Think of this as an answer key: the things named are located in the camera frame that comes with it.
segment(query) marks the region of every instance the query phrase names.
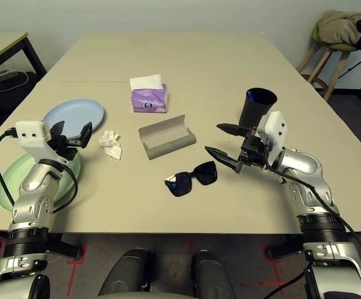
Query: black cup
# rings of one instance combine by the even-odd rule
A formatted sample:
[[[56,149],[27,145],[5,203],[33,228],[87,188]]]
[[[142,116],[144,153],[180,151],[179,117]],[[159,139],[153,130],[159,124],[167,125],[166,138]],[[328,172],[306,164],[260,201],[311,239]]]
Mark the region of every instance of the black cup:
[[[247,90],[243,112],[238,124],[247,129],[257,127],[262,116],[277,102],[277,97],[270,90],[251,88]]]

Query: sunglasses lens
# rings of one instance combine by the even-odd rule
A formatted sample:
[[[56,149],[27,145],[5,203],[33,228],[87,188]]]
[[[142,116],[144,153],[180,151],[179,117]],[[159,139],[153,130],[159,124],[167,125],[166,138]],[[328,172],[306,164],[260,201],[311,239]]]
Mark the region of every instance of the sunglasses lens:
[[[193,174],[202,185],[212,184],[218,178],[214,161],[206,162],[197,166],[194,169]]]
[[[190,173],[176,173],[165,179],[165,184],[174,196],[185,195],[191,190],[191,175]]]

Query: wooden stool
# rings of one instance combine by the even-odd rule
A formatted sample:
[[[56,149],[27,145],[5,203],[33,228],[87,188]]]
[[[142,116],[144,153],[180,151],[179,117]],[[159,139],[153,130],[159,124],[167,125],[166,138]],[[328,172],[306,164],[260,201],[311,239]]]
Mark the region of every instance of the wooden stool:
[[[357,51],[358,48],[348,45],[348,44],[326,44],[325,42],[322,42],[319,37],[319,28],[317,27],[317,24],[313,30],[312,38],[316,41],[314,46],[311,48],[311,50],[307,53],[304,60],[296,67],[298,72],[301,72],[301,70],[307,65],[307,63],[310,61],[310,59],[316,54],[316,52],[321,47],[326,47],[327,50],[325,51],[323,57],[319,61],[319,63],[316,65],[315,69],[310,75],[302,75],[304,78],[307,79],[307,81],[311,84],[318,83],[323,89],[324,89],[324,96],[323,99],[325,101],[329,100],[329,97],[335,87],[335,84],[338,81],[338,77],[340,76],[342,70],[344,69],[345,65],[347,64],[348,57],[351,52]],[[332,74],[330,83],[327,85],[324,83],[321,79],[319,79],[319,75],[321,71],[323,70],[325,64],[329,60],[331,54],[334,52],[341,51],[341,57],[338,61],[337,67],[335,68],[334,73]]]

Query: plate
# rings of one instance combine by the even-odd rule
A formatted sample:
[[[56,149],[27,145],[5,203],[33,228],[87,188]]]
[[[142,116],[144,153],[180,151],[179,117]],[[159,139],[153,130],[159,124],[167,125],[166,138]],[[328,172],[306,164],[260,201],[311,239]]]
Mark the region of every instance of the plate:
[[[19,157],[15,162],[13,162],[3,174],[4,182],[7,185],[7,188],[10,191],[10,194],[14,201],[18,200],[19,197],[19,186],[22,181],[26,178],[31,168],[35,165],[35,160],[30,154],[24,154]],[[72,161],[69,161],[68,167],[72,170],[75,177],[77,178],[80,171],[80,156],[77,154]],[[58,192],[55,195],[54,203],[64,197],[74,185],[74,182],[70,178],[69,174],[65,171],[62,173],[62,179],[60,180],[60,185]],[[0,206],[6,211],[12,211],[12,205],[10,200],[6,196],[3,187],[0,184]]]
[[[80,136],[80,131],[90,121],[92,122],[92,129],[95,130],[103,120],[103,116],[104,109],[100,103],[88,98],[80,98],[55,106],[45,115],[43,121],[48,122],[51,128],[59,121],[64,120],[62,135],[68,139],[73,139]]]

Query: wall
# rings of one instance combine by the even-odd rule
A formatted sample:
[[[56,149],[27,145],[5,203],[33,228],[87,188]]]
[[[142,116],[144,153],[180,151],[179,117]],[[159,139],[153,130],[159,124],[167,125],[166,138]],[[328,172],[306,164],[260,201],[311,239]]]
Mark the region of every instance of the wall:
[[[84,31],[263,31],[296,65],[328,9],[361,11],[361,0],[0,0],[0,31],[28,31],[47,69]],[[10,67],[30,68],[22,54],[16,56]],[[360,59],[360,51],[353,53],[349,66]],[[360,86],[361,65],[337,87]]]

